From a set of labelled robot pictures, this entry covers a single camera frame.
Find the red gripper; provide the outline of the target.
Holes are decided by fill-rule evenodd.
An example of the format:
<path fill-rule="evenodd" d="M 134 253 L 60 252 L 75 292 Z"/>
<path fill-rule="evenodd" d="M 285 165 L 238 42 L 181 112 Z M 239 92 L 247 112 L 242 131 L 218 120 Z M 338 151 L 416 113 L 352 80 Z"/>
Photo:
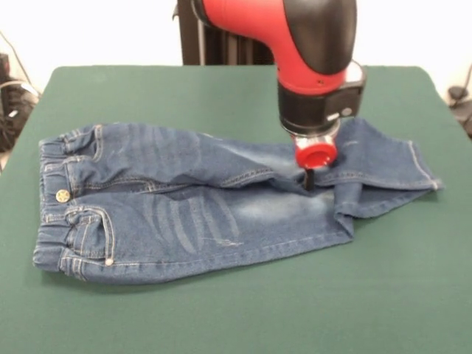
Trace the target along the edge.
<path fill-rule="evenodd" d="M 312 190 L 315 169 L 332 164 L 337 157 L 337 148 L 331 136 L 294 136 L 295 159 L 305 169 L 303 187 Z"/>

